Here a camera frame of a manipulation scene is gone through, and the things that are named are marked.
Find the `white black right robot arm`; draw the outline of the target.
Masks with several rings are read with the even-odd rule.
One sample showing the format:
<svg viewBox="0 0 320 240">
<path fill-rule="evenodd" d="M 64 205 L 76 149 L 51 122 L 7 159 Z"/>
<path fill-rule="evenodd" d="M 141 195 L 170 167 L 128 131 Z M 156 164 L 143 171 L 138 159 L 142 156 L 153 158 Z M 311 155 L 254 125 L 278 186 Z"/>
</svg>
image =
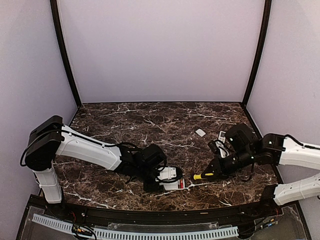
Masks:
<svg viewBox="0 0 320 240">
<path fill-rule="evenodd" d="M 230 128 L 224 135 L 234 152 L 212 161 L 216 177 L 228 176 L 253 163 L 258 165 L 290 165 L 318 170 L 320 168 L 320 147 L 296 140 L 293 136 L 268 133 L 255 138 L 251 129 L 244 123 Z M 255 205 L 255 213 L 266 217 L 274 210 L 275 204 L 320 195 L 320 175 L 287 184 L 273 184 L 264 188 L 260 202 Z"/>
</svg>

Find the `black front rail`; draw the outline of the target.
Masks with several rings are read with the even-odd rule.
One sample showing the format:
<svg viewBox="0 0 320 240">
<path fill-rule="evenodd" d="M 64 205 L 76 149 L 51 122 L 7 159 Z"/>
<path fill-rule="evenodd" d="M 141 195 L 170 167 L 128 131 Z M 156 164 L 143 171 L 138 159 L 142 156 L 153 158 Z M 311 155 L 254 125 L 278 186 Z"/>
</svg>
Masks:
<svg viewBox="0 0 320 240">
<path fill-rule="evenodd" d="M 218 223 L 219 225 L 251 224 L 254 220 L 282 216 L 285 207 L 271 203 L 247 203 L 243 205 L 209 208 L 189 211 L 133 211 L 116 210 L 66 203 L 69 211 L 75 213 L 76 222 L 92 225 L 108 225 L 109 223 L 142 224 L 142 225 L 183 225 Z"/>
</svg>

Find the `white battery cover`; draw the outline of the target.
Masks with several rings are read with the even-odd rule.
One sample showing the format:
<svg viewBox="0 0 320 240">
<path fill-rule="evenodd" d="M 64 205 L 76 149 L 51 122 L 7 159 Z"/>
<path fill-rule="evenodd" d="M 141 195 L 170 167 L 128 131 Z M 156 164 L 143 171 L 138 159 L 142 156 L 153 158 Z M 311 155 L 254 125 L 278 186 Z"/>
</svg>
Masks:
<svg viewBox="0 0 320 240">
<path fill-rule="evenodd" d="M 197 135 L 199 135 L 200 137 L 203 137 L 203 136 L 205 136 L 206 135 L 206 133 L 202 130 L 202 129 L 197 129 L 196 131 L 195 131 L 195 133 L 197 134 Z"/>
</svg>

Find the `red AAA battery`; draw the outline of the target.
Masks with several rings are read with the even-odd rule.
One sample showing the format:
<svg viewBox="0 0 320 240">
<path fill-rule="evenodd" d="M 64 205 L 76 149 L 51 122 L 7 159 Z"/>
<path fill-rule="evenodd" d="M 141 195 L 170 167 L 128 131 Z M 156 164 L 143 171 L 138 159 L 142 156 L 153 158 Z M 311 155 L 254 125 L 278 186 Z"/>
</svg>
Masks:
<svg viewBox="0 0 320 240">
<path fill-rule="evenodd" d="M 184 189 L 185 188 L 185 182 L 184 182 L 184 179 L 181 178 L 179 181 L 178 181 L 178 188 L 179 189 Z"/>
</svg>

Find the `black left frame post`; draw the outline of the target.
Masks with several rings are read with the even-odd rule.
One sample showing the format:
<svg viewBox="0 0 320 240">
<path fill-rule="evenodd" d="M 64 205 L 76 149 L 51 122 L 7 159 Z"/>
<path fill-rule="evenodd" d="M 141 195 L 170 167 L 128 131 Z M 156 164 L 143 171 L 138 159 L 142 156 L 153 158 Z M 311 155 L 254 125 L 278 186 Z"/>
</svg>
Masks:
<svg viewBox="0 0 320 240">
<path fill-rule="evenodd" d="M 69 56 L 67 53 L 67 48 L 66 48 L 64 35 L 63 35 L 63 29 L 62 29 L 60 13 L 59 13 L 59 8 L 58 8 L 58 1 L 57 0 L 50 0 L 49 2 L 50 2 L 50 9 L 51 9 L 51 15 L 52 15 L 52 20 L 53 20 L 55 35 L 56 35 L 63 67 L 65 70 L 65 74 L 66 74 L 68 84 L 69 84 L 73 99 L 75 101 L 76 107 L 80 108 L 82 106 L 82 101 L 81 101 L 80 94 L 79 94 L 77 86 L 76 86 L 76 81 L 73 76 L 71 64 L 69 61 Z"/>
</svg>

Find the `white air conditioner remote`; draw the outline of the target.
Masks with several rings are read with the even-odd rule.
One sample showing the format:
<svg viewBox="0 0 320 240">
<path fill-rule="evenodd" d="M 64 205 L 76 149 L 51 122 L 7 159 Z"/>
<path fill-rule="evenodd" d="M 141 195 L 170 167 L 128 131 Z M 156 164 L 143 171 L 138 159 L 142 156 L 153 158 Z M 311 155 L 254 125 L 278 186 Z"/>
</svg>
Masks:
<svg viewBox="0 0 320 240">
<path fill-rule="evenodd" d="M 226 132 L 225 131 L 220 131 L 219 135 L 218 135 L 218 140 L 225 142 L 226 141 L 226 137 L 225 137 Z"/>
</svg>

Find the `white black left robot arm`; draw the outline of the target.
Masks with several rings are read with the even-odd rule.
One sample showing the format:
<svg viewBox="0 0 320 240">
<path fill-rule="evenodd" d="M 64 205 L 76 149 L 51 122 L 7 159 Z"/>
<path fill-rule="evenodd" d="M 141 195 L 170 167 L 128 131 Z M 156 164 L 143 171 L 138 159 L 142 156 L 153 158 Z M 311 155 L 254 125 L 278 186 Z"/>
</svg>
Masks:
<svg viewBox="0 0 320 240">
<path fill-rule="evenodd" d="M 75 158 L 137 178 L 143 182 L 146 192 L 164 189 L 158 180 L 158 166 L 167 157 L 159 146 L 151 144 L 140 148 L 129 142 L 105 143 L 72 130 L 63 124 L 62 117 L 54 115 L 30 133 L 20 165 L 33 171 L 51 210 L 60 218 L 67 218 L 71 208 L 63 201 L 63 191 L 54 170 L 56 156 Z"/>
</svg>

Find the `white remote control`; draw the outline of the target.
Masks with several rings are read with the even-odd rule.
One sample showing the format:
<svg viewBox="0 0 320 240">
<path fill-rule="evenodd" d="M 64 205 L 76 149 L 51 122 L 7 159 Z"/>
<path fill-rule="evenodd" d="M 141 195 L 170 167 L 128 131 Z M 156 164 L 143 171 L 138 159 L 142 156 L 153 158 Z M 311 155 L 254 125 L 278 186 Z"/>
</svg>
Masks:
<svg viewBox="0 0 320 240">
<path fill-rule="evenodd" d="M 184 180 L 184 188 L 183 189 L 179 189 L 178 188 L 178 181 L 172 182 L 172 183 L 162 183 L 162 186 L 164 188 L 165 191 L 179 191 L 179 190 L 184 190 L 185 189 L 185 180 Z"/>
</svg>

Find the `black right frame post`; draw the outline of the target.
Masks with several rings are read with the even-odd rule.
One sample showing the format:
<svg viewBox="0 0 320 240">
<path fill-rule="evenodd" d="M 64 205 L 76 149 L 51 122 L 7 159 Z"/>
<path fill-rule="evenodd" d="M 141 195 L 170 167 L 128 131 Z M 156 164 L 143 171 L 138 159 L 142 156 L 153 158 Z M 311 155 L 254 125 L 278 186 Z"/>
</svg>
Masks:
<svg viewBox="0 0 320 240">
<path fill-rule="evenodd" d="M 271 14 L 271 7 L 272 7 L 272 0 L 265 0 L 256 51 L 255 51 L 250 75 L 248 78 L 248 83 L 247 83 L 244 96 L 241 102 L 243 108 L 246 108 L 248 105 L 248 102 L 250 100 L 251 93 L 255 84 L 255 80 L 257 77 L 258 69 L 260 66 L 260 62 L 261 62 L 261 58 L 264 50 L 265 40 L 267 36 L 269 19 Z"/>
</svg>

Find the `yellow handled screwdriver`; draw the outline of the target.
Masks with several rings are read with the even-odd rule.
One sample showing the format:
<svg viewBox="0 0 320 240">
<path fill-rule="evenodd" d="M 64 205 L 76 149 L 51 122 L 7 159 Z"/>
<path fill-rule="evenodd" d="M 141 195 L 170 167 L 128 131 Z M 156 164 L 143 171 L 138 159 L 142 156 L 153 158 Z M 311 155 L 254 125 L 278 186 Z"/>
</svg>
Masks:
<svg viewBox="0 0 320 240">
<path fill-rule="evenodd" d="M 214 176 L 215 175 L 212 172 L 210 172 L 210 173 L 194 174 L 192 178 L 194 180 L 212 180 Z"/>
</svg>

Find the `black frame post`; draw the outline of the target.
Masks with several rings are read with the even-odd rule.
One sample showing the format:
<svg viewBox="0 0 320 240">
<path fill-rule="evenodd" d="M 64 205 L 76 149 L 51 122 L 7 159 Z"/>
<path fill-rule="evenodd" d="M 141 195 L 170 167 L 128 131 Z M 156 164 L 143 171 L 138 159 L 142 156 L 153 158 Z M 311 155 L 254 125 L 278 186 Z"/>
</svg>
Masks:
<svg viewBox="0 0 320 240">
<path fill-rule="evenodd" d="M 243 108 L 246 108 L 248 105 L 248 102 L 250 100 L 251 93 L 255 84 L 255 80 L 257 77 L 258 69 L 260 66 L 260 62 L 261 62 L 261 58 L 264 50 L 265 40 L 267 36 L 269 19 L 271 14 L 271 7 L 272 7 L 272 0 L 265 0 L 256 51 L 255 51 L 250 75 L 248 78 L 248 83 L 247 83 L 244 96 L 241 102 Z"/>
<path fill-rule="evenodd" d="M 69 61 L 69 56 L 67 53 L 67 48 L 66 48 L 64 35 L 63 35 L 63 29 L 62 29 L 60 13 L 59 13 L 59 8 L 58 8 L 58 1 L 57 0 L 50 0 L 49 2 L 50 2 L 50 9 L 51 9 L 51 15 L 52 15 L 52 20 L 53 20 L 55 35 L 56 35 L 63 67 L 65 70 L 65 74 L 66 74 L 68 84 L 69 84 L 73 99 L 75 101 L 76 107 L 80 108 L 82 106 L 82 101 L 81 101 L 80 94 L 79 94 L 77 86 L 76 86 L 76 81 L 73 76 L 71 64 Z"/>
</svg>

